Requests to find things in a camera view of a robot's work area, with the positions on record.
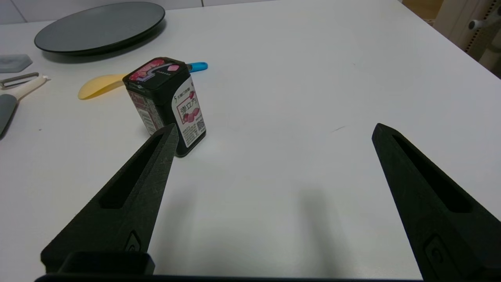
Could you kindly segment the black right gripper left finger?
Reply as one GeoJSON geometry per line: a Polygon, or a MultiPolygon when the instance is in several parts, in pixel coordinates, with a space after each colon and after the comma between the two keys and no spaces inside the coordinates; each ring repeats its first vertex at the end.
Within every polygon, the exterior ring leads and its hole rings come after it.
{"type": "Polygon", "coordinates": [[[175,124],[149,137],[43,249],[45,271],[77,252],[147,252],[178,140],[175,124]]]}

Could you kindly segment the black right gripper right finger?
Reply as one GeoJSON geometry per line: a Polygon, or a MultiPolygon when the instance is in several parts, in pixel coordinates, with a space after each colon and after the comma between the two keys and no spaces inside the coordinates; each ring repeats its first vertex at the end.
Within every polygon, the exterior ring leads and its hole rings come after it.
{"type": "Polygon", "coordinates": [[[499,282],[500,221],[397,130],[372,142],[423,279],[499,282]]]}

